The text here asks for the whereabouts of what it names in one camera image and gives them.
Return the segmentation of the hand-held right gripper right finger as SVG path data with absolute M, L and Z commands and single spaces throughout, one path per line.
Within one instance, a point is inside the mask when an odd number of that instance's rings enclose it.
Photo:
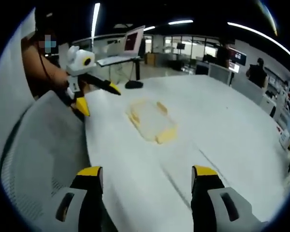
M 253 215 L 251 204 L 225 187 L 209 167 L 192 167 L 191 194 L 195 232 L 261 232 L 266 227 Z

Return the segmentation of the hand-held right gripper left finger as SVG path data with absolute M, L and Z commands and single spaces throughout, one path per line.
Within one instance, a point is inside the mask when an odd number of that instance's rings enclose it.
M 115 232 L 102 201 L 101 166 L 82 169 L 68 188 L 60 189 L 49 201 L 43 218 L 43 232 Z

